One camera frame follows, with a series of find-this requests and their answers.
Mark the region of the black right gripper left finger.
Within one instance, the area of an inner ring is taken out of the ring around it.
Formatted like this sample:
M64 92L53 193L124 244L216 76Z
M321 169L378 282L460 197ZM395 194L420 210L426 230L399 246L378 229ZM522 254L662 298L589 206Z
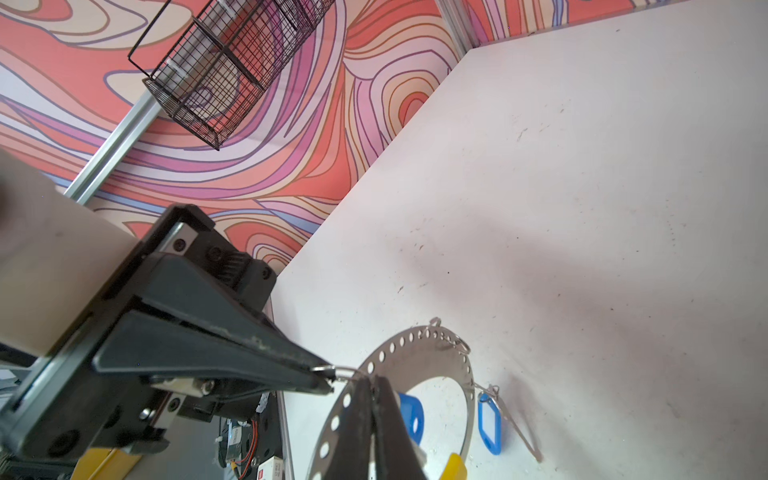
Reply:
M369 377L351 383L342 396L342 411L335 430L336 444L329 453L324 479L354 480L369 478L373 433L372 385Z

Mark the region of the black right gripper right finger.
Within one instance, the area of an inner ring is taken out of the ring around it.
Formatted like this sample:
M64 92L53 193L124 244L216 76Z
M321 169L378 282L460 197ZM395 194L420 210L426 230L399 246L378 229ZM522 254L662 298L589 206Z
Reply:
M426 478L407 433L397 396L386 377L372 384L374 465L377 479Z

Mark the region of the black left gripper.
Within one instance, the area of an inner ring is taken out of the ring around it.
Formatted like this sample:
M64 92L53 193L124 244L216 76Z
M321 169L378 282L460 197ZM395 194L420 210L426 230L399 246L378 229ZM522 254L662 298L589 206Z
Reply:
M276 279L199 208L169 208L2 410L4 445L43 462L153 454L172 416L249 421L264 393L329 393L311 372L327 361L264 313Z

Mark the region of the blue headed key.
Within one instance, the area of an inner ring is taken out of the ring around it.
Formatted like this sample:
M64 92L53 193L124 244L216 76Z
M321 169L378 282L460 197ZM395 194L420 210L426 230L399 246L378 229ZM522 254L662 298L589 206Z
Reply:
M401 392L398 393L398 399L408 436L416 445L421 445L425 429L423 405L415 396Z

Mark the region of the blue key tag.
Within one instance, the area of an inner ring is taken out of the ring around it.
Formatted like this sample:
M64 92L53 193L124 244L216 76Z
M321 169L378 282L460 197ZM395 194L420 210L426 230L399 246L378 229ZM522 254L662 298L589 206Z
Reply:
M482 393L478 397L478 430L486 449L494 456L502 451L503 417L494 398Z

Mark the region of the silver metal keyring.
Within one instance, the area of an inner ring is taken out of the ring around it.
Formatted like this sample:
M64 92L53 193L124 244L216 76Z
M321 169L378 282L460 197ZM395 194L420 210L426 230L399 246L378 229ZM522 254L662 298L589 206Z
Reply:
M411 327L390 337L357 368L337 365L316 368L316 372L323 374L329 380L343 382L344 387L319 431L306 469L306 478L324 479L323 475L329 463L329 453L337 440L335 430L339 425L342 411L342 396L351 390L352 382L362 377L369 377L372 385L375 376L386 377L389 380L397 396L399 407L399 392L410 395L410 390L428 380L444 378L458 385L467 410L466 426L459 451L450 455L443 469L445 478L460 479L466 476L465 460L471 440L474 434L479 435L478 397L482 393L487 393L494 398L503 417L503 429L505 426L511 426L529 453L537 462L541 462L543 457L540 450L525 436L513 419L498 386L493 384L483 386L475 381L470 353L471 349L464 339L445 328L439 319L434 318L426 325ZM411 442L424 471L426 455L420 445L416 445L412 440ZM368 479L370 478L377 479L373 433Z

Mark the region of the small white red box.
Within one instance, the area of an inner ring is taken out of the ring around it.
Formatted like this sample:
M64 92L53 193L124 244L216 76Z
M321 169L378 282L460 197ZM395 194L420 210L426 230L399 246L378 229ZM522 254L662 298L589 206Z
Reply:
M262 462L257 469L257 480L283 480L284 479L284 460L278 456L273 456Z

